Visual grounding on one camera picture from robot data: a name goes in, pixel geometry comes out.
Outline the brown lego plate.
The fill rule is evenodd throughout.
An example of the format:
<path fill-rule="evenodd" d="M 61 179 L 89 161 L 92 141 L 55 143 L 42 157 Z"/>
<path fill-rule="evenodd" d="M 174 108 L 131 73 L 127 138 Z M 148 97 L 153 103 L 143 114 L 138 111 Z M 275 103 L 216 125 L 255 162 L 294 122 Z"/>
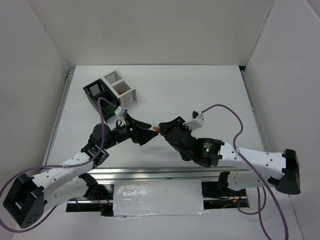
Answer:
<path fill-rule="evenodd" d="M 161 132 L 161 130 L 160 130 L 160 128 L 159 128 L 158 126 L 154 126 L 153 129 L 154 129 L 156 132 L 158 132 L 158 133 Z"/>

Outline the green lego plate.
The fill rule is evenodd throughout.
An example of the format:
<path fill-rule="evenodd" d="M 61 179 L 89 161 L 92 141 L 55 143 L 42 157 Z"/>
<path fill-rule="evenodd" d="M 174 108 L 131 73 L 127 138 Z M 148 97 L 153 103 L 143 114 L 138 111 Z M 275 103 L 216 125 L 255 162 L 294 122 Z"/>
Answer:
<path fill-rule="evenodd" d="M 116 109 L 117 109 L 117 107 L 114 107 L 114 106 L 111 106 L 111 105 L 107 105 L 107 106 L 104 107 L 104 111 L 107 114 L 114 114 Z"/>

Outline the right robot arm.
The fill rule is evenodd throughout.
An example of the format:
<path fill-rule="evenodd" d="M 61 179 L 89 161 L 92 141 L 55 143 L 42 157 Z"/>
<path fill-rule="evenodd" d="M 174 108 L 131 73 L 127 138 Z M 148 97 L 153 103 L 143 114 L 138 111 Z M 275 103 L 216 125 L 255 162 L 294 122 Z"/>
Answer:
<path fill-rule="evenodd" d="M 298 195 L 301 192 L 297 154 L 292 149 L 284 152 L 263 152 L 237 148 L 214 138 L 196 138 L 192 131 L 204 125 L 204 116 L 194 112 L 192 119 L 177 117 L 161 122 L 155 130 L 180 154 L 184 161 L 210 167 L 234 167 L 242 173 L 224 171 L 218 177 L 218 188 L 239 191 L 246 188 L 269 186 L 278 192 Z"/>

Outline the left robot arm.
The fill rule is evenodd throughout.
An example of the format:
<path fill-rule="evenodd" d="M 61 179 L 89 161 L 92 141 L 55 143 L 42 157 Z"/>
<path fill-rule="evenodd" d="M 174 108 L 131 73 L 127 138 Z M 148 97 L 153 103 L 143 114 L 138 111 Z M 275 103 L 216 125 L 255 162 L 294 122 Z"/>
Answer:
<path fill-rule="evenodd" d="M 89 174 L 108 157 L 107 150 L 131 139 L 140 146 L 148 143 L 158 133 L 148 123 L 125 114 L 122 125 L 114 129 L 102 122 L 97 124 L 87 144 L 76 155 L 57 165 L 42 166 L 43 172 L 28 176 L 26 171 L 11 179 L 3 207 L 26 232 L 38 226 L 38 221 L 47 210 L 73 198 L 96 197 L 102 185 Z"/>

